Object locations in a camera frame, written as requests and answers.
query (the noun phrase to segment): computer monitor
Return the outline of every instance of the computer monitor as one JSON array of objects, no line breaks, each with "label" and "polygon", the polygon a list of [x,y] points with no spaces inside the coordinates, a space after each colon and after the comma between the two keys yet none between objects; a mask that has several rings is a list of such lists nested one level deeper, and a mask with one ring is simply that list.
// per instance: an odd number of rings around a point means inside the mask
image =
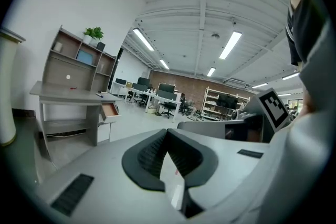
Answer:
[{"label": "computer monitor", "polygon": [[159,90],[174,93],[175,86],[162,83],[159,85]]},{"label": "computer monitor", "polygon": [[228,109],[236,109],[237,103],[237,98],[225,94],[220,94],[217,101],[217,105],[223,106]]},{"label": "computer monitor", "polygon": [[146,79],[146,78],[138,78],[138,83],[140,85],[145,85],[145,86],[149,86],[150,83],[150,79]]},{"label": "computer monitor", "polygon": [[116,79],[116,83],[119,83],[119,84],[122,84],[122,85],[126,85],[126,82],[125,80],[123,79]]}]

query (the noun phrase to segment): brick wall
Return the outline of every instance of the brick wall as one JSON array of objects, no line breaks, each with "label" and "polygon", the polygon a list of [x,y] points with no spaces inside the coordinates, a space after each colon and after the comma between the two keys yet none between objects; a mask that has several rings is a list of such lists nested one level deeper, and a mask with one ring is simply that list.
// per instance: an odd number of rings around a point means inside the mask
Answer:
[{"label": "brick wall", "polygon": [[199,110],[202,108],[206,87],[210,87],[210,89],[227,92],[234,95],[239,94],[239,96],[246,98],[254,96],[253,93],[244,90],[238,90],[220,83],[200,79],[192,79],[184,76],[177,76],[174,74],[162,73],[157,71],[151,71],[149,78],[151,80],[151,85],[153,85],[153,87],[156,89],[159,87],[160,82],[175,84],[175,89],[177,89],[180,93],[184,93],[187,100],[194,100],[195,106]]}]

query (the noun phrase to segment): wooden shelf unit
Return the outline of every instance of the wooden shelf unit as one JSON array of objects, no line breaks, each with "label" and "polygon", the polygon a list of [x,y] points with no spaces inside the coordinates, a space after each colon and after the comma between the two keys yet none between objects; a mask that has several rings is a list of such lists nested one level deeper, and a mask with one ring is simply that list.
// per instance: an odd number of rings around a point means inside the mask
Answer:
[{"label": "wooden shelf unit", "polygon": [[202,117],[206,119],[215,120],[215,121],[219,121],[219,120],[227,119],[231,117],[231,114],[234,111],[234,109],[225,108],[223,106],[217,105],[217,102],[215,101],[215,100],[218,100],[218,96],[220,94],[225,94],[225,95],[237,98],[238,103],[237,103],[236,109],[239,108],[239,106],[242,104],[243,101],[249,101],[249,98],[241,97],[238,94],[234,95],[234,94],[230,94],[226,92],[220,92],[217,90],[212,90],[209,87],[207,87],[205,89],[205,94],[204,94],[204,99],[203,99],[203,104],[202,104],[202,110],[201,110]]},{"label": "wooden shelf unit", "polygon": [[[54,50],[56,42],[62,43],[60,52]],[[92,64],[77,59],[80,50],[92,55]],[[115,57],[84,43],[61,27],[47,57],[43,82],[96,92],[107,91],[115,60]]]}]

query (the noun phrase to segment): metal shelving rack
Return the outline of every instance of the metal shelving rack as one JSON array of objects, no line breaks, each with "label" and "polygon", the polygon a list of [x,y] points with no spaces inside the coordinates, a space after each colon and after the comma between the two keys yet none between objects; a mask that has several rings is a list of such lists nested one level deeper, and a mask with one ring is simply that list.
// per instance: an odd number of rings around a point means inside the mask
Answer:
[{"label": "metal shelving rack", "polygon": [[214,120],[214,121],[220,121],[220,120],[228,119],[231,117],[233,109],[225,108],[223,106],[210,103],[211,101],[218,100],[218,97],[220,94],[225,94],[231,97],[238,98],[237,106],[240,106],[244,101],[248,101],[248,102],[250,101],[250,98],[241,97],[238,94],[234,95],[234,94],[230,94],[227,92],[216,91],[216,90],[212,90],[209,87],[207,87],[205,89],[202,110],[201,110],[201,115],[203,118]]}]

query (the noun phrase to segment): office room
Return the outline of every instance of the office room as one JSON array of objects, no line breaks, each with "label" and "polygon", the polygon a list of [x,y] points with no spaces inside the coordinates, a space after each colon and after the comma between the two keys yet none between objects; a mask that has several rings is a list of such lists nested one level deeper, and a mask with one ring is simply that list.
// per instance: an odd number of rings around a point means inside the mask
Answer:
[{"label": "office room", "polygon": [[321,186],[325,0],[6,1],[1,160],[31,218],[278,223]]}]

